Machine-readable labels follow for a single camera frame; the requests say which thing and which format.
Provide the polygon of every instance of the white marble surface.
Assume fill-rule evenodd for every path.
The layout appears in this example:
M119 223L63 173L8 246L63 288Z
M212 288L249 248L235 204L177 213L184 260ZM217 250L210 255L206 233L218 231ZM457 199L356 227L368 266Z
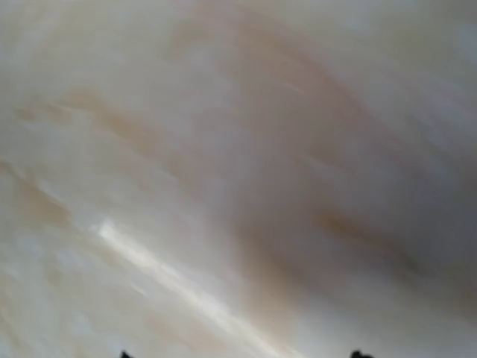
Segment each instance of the white marble surface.
M0 0L0 357L475 357L475 10Z

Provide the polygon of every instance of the brown stain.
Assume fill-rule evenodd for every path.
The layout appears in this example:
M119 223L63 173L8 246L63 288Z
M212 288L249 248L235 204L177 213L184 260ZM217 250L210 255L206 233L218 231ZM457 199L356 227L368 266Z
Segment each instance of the brown stain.
M464 317L471 324L477 324L477 285L473 277L466 277L460 282L461 284L461 302L458 307L462 307Z
M21 178L9 163L3 162L0 167L15 178L19 189L19 210L28 217L30 223L61 226L68 222L69 211L38 189L33 178Z
M69 120L69 117L71 116L68 108L57 104L45 104L42 107L42 110L46 112L46 116L50 121L56 122L57 124L64 123Z
M37 115L32 109L29 108L19 108L15 110L15 114L20 118L28 122L32 122Z
M210 330L204 330L202 324L195 324L194 329L187 338L186 344L196 352L225 352L227 346L217 335Z
M373 232L365 223L331 210L321 213L318 220L321 227L341 237L342 240L363 242L377 248L380 255L389 257L390 261L395 262L393 270L395 278L410 284L411 276L424 274L420 265L399 248L399 242L386 237L385 233Z
M67 304L74 303L77 299L84 298L88 287L85 286L85 273L78 272L76 269L65 267L57 258L56 253L65 250L66 247L75 248L78 255L88 257L94 251L85 251L77 242L78 236L75 229L67 227L64 232L68 234L68 241L65 242L61 235L59 237L44 238L43 245L48 248L48 254L42 260L42 276L48 290L45 291L46 300L53 305L62 307L58 309L58 324L61 331L67 331L69 326L68 310L63 308Z
M60 106L94 114L95 124L114 133L145 157L153 157L160 133L141 123L134 115L120 113L87 89L74 90L59 103Z
M145 320L145 329L151 333L160 337L161 339L167 339L171 341L178 340L180 336L175 333L168 325L164 322L164 318L156 313L147 314L144 317Z
M247 312L252 322L277 346L281 347L291 334L293 317L293 275L284 265L271 257L260 255L259 260L247 258L250 296Z
M207 38L206 27L196 19L184 19L174 24L171 36L160 49L160 57L168 62L177 63L185 60L194 46Z
M101 242L101 237L91 235L85 240L78 235L77 242L79 240L82 241L81 245L77 246L77 250L95 260L100 260L108 269L123 273L125 268L128 267L128 263L124 261L123 257Z
M241 12L241 20L222 26L233 34L241 56L253 60L275 78L298 88L301 95L310 98L319 111L331 113L330 120L336 125L344 125L347 131L364 136L409 170L417 175L423 174L414 160L414 152L406 147L402 136L376 118L344 84L334 78L309 52L300 36L284 24L246 7L237 7L236 11ZM209 21L225 21L213 16L217 15L209 15Z

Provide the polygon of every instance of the blurry surface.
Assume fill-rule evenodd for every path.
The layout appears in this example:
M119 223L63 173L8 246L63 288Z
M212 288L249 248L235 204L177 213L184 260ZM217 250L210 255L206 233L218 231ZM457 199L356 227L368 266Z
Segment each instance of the blurry surface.
M476 11L0 0L0 357L474 357Z

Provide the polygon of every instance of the dark object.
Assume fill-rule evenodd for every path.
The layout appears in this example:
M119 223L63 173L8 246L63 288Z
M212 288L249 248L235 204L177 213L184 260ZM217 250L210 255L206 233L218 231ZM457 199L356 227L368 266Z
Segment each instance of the dark object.
M350 358L374 358L373 356L370 356L369 354L363 354L361 351L354 351L351 353Z
M121 352L121 358L132 358L129 354L126 353L126 351Z

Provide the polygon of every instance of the black object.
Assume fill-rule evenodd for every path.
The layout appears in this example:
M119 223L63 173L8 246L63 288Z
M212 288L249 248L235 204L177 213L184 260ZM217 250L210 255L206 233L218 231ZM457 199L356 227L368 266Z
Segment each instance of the black object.
M126 351L121 352L121 358L132 358L129 354L126 353Z
M374 358L373 356L370 356L369 354L363 354L361 351L353 351L351 353L350 358Z

